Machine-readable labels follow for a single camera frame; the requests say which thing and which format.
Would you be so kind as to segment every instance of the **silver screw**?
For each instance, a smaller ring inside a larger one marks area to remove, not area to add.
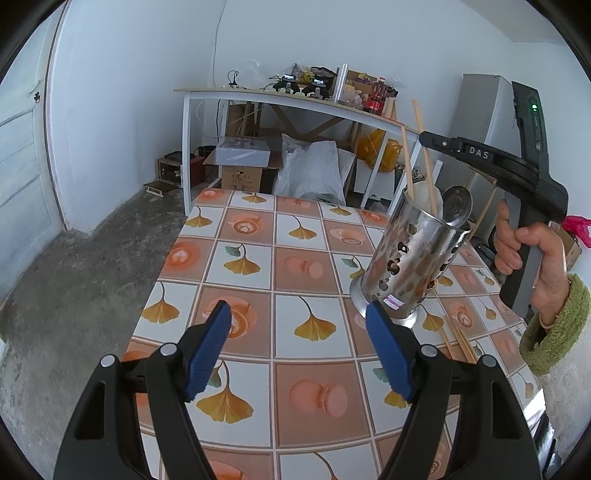
[[[433,345],[423,345],[421,347],[421,353],[424,356],[434,357],[437,356],[437,349]]]
[[[177,352],[177,346],[174,343],[165,343],[160,347],[160,353],[164,356],[174,355]]]
[[[487,367],[492,368],[496,365],[496,359],[491,355],[483,355],[482,363],[485,364]]]
[[[115,356],[114,355],[105,355],[103,358],[100,359],[100,364],[103,367],[110,367],[115,363]]]

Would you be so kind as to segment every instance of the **white wall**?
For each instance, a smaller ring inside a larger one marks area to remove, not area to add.
[[[510,47],[457,0],[228,0],[215,78],[227,83],[228,70],[249,59],[273,73],[294,61],[333,70],[347,62],[352,70],[400,80],[400,121],[415,125],[410,99],[416,98],[426,128],[447,133],[462,74],[505,75]]]
[[[591,83],[567,45],[516,43],[512,79],[535,87],[544,112],[550,175],[569,193],[569,215],[591,218]],[[573,271],[591,285],[591,252]]]
[[[72,0],[51,65],[48,139],[70,228],[90,232],[181,148],[183,98],[206,86],[221,0]],[[200,141],[194,119],[193,148]]]

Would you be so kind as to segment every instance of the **finger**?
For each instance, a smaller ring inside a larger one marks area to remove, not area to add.
[[[517,251],[521,248],[521,243],[515,237],[515,230],[511,228],[507,219],[503,219],[501,215],[496,218],[496,234],[497,236],[513,250]]]
[[[503,275],[511,275],[513,273],[513,269],[499,255],[495,257],[495,265],[496,269]]]
[[[515,237],[526,245],[537,245],[544,255],[552,260],[560,261],[564,258],[562,240],[548,225],[535,223],[529,227],[519,228]]]
[[[519,254],[509,247],[505,242],[500,239],[496,239],[495,249],[497,256],[501,257],[513,270],[519,270],[522,267],[522,261]]]
[[[501,220],[509,220],[509,207],[507,206],[507,202],[501,200],[499,202],[499,206],[496,208],[497,218]]]

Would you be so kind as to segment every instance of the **hand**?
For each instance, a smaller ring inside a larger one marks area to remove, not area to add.
[[[562,240],[543,223],[512,229],[508,222],[509,208],[504,200],[499,204],[497,213],[495,265],[501,273],[511,275],[513,270],[523,266],[517,253],[522,244],[537,245],[544,254],[531,305],[540,312],[542,326],[550,327],[570,292]]]

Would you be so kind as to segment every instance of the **table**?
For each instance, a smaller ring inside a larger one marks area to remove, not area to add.
[[[365,207],[371,192],[371,187],[374,184],[376,175],[378,174],[379,165],[382,160],[382,156],[386,149],[388,140],[392,138],[393,134],[400,135],[401,127],[403,124],[395,122],[384,117],[373,115],[372,113],[364,112],[363,110],[357,110],[355,108],[342,105],[340,103],[334,103],[327,100],[318,100],[313,98],[307,98],[297,95],[289,95],[286,93],[269,92],[267,90],[247,90],[247,89],[232,89],[232,88],[218,88],[218,89],[203,89],[203,88],[187,88],[187,89],[176,89],[175,92],[181,92],[184,94],[183,104],[183,163],[181,166],[181,184],[190,185],[189,182],[189,156],[191,153],[191,101],[193,100],[226,100],[235,102],[258,102],[268,103],[270,105],[281,105],[290,106],[294,108],[303,108],[313,112],[325,113],[335,117],[344,118],[357,122],[370,127],[379,128],[384,130],[386,134],[380,146],[378,152],[378,159],[372,169],[372,173],[369,177],[365,193],[361,206]],[[220,136],[224,136],[226,131],[226,118],[227,107],[222,108],[222,124],[220,129]],[[410,163],[411,167],[414,168],[419,152],[421,151],[421,144],[418,141],[418,132],[413,128],[406,127],[408,147],[410,149]],[[221,173],[219,178],[215,180],[210,186],[217,185],[220,181]],[[402,195],[402,191],[406,188],[406,177],[403,175],[398,186],[396,187],[394,197],[390,203],[388,213],[391,215],[394,212],[394,208]],[[190,199],[190,188],[183,189],[183,199],[185,206],[185,215],[189,215],[191,199]]]
[[[409,406],[384,382],[348,294],[388,218],[218,189],[202,191],[193,205],[124,359],[178,341],[224,299],[233,313],[229,339],[209,386],[187,405],[217,477],[377,478]],[[413,330],[420,343],[449,355],[426,320],[428,314],[450,319],[478,355],[499,361],[525,408],[541,396],[518,352],[525,323],[498,293],[494,276],[466,245],[423,302]],[[452,348],[465,359],[456,342]],[[432,479],[445,471],[458,408],[459,399],[450,398]],[[138,396],[138,412],[150,470],[164,479],[145,394]]]

